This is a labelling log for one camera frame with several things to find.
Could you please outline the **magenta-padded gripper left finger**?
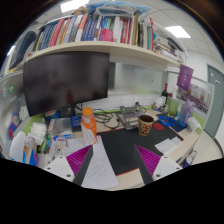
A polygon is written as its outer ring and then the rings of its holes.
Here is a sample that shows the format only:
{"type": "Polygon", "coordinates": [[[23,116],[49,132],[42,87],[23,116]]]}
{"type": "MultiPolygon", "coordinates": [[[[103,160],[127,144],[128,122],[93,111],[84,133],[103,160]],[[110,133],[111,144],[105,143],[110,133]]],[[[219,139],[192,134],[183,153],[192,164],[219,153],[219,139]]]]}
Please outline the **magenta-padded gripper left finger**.
{"type": "Polygon", "coordinates": [[[58,156],[44,170],[81,186],[92,156],[93,146],[85,146],[67,157],[58,156]]]}

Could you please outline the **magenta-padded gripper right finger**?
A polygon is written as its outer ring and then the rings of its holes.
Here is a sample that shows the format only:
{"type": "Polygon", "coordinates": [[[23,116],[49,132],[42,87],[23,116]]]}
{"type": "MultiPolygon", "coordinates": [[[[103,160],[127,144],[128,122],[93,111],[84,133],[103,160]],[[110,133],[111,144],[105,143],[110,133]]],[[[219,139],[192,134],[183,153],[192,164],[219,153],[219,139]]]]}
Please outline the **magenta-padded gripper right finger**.
{"type": "Polygon", "coordinates": [[[145,185],[160,180],[182,167],[167,156],[157,154],[141,146],[134,146],[134,155],[145,185]]]}

